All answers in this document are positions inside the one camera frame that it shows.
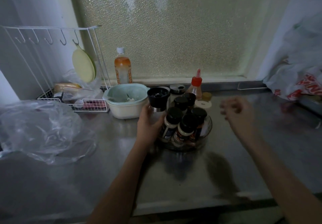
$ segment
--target textured glass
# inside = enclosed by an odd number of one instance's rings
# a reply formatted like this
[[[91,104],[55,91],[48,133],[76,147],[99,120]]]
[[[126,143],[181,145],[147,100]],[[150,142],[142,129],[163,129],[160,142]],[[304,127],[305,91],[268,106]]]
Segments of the textured glass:
[[[74,0],[97,30],[109,74],[124,46],[133,78],[242,75],[262,0]]]

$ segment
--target floor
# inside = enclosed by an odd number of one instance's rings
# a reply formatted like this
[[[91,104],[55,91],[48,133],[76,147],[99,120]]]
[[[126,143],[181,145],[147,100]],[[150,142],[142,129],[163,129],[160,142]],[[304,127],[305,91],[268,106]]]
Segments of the floor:
[[[198,222],[192,219],[175,219],[170,221],[159,221],[157,215],[150,215],[148,217],[134,217],[131,218],[129,224],[275,224],[283,217],[280,207],[269,207],[256,210],[245,210],[239,212],[229,212],[221,214],[218,220],[213,222]]]

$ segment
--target red bottle cap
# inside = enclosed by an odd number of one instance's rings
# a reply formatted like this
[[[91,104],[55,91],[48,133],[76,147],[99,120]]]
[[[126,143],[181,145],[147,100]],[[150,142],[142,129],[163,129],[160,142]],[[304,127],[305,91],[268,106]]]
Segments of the red bottle cap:
[[[200,77],[200,69],[197,70],[197,75],[192,77],[191,85],[194,87],[199,87],[202,83],[202,78]]]

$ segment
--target countertop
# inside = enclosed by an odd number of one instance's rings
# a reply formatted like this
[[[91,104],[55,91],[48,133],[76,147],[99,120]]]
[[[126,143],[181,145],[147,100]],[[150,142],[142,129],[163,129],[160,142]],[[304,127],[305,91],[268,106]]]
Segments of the countertop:
[[[322,128],[316,128],[315,116],[270,92],[212,94],[213,128],[206,145],[189,153],[152,148],[143,165],[133,215],[272,198],[251,157],[219,113],[220,101],[232,95],[247,97],[264,139],[312,193],[322,192]],[[22,154],[0,160],[2,219],[90,214],[131,150],[138,119],[119,120],[110,112],[80,116],[97,132],[98,146],[92,155],[63,166],[49,166]]]

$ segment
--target black lid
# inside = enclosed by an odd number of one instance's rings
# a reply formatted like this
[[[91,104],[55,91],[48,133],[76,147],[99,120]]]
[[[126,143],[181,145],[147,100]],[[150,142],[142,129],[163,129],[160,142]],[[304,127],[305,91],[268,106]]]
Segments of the black lid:
[[[185,111],[188,107],[188,100],[184,97],[176,97],[174,99],[175,107],[181,109],[182,111]]]
[[[188,106],[193,106],[195,104],[195,100],[196,100],[195,94],[193,94],[191,92],[187,92],[183,95],[183,97],[187,98]]]
[[[172,107],[168,109],[167,121],[170,124],[176,125],[179,124],[182,116],[183,112],[179,108]]]
[[[170,93],[162,87],[151,88],[147,91],[150,105],[154,108],[166,108]]]
[[[197,118],[193,114],[185,114],[180,122],[180,128],[186,132],[193,132],[197,128]]]
[[[181,95],[185,92],[185,86],[182,84],[170,85],[170,93],[174,95]]]
[[[201,125],[203,124],[204,122],[204,119],[206,118],[207,116],[207,112],[206,110],[204,110],[203,108],[193,108],[191,110],[191,113],[196,116],[197,118],[197,121],[198,121],[198,125]]]

